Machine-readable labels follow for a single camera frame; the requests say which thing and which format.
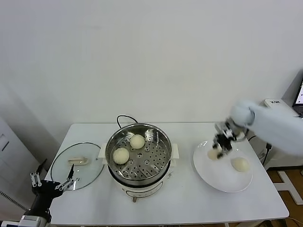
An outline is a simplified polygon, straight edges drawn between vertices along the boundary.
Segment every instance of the stainless steel steamer basket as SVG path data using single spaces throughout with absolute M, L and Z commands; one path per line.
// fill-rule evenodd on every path
M 130 138 L 135 134 L 145 138 L 145 145 L 141 149 L 134 149 L 130 145 Z M 113 153 L 118 148 L 129 151 L 129 160 L 125 164 L 118 165 L 113 160 Z M 118 130 L 107 142 L 105 150 L 113 177 L 130 187 L 144 187 L 160 180 L 169 168 L 171 153 L 171 143 L 165 132 L 144 123 L 127 125 Z

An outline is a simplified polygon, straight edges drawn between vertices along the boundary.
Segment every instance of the wooden floor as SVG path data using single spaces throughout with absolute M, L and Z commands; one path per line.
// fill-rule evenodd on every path
M 300 196 L 303 198 L 303 176 L 301 175 L 300 170 L 286 170 L 285 172 L 288 175 L 289 179 L 292 181 L 297 191 L 299 192 Z M 277 171 L 268 171 L 267 173 L 273 183 L 282 183 L 282 180 L 278 175 Z M 303 222 L 303 205 L 301 206 L 296 205 L 289 192 L 279 192 L 279 194 L 289 210 L 289 217 L 295 218 L 298 221 Z M 296 223 L 295 221 L 289 218 L 286 218 L 285 222 L 287 224 L 287 227 L 303 227 L 302 224 Z M 236 227 L 238 224 L 239 223 L 229 223 L 229 226 Z M 224 224 L 180 225 L 180 226 L 172 225 L 169 227 L 224 227 Z M 285 227 L 285 226 L 283 226 L 281 221 L 272 220 L 272 221 L 263 222 L 262 224 L 259 225 L 259 227 Z

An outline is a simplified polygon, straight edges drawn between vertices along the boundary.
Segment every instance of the glass lid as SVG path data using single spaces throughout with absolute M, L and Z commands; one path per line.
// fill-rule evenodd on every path
M 68 190 L 77 190 L 92 183 L 103 170 L 98 158 L 100 147 L 93 143 L 77 143 L 64 150 L 51 167 L 53 181 L 64 183 L 74 164 L 74 184 Z

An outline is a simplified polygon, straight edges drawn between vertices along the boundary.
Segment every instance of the robotic arm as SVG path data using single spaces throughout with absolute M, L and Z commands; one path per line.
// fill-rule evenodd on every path
M 63 194 L 73 185 L 74 165 L 64 183 L 40 180 L 43 163 L 35 173 L 31 173 L 32 191 L 36 195 L 30 210 L 26 211 L 19 222 L 3 221 L 1 227 L 45 227 L 51 222 L 52 216 L 49 208 L 54 198 Z
M 303 120 L 253 102 L 240 101 L 232 107 L 231 116 L 216 124 L 218 133 L 213 147 L 221 146 L 218 158 L 232 150 L 231 141 L 236 141 L 243 129 L 253 131 L 260 139 L 292 155 L 303 155 Z

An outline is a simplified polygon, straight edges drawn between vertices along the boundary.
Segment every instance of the laptop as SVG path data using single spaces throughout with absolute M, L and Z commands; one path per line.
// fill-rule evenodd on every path
M 302 117 L 303 116 L 303 80 L 294 99 L 293 109 Z

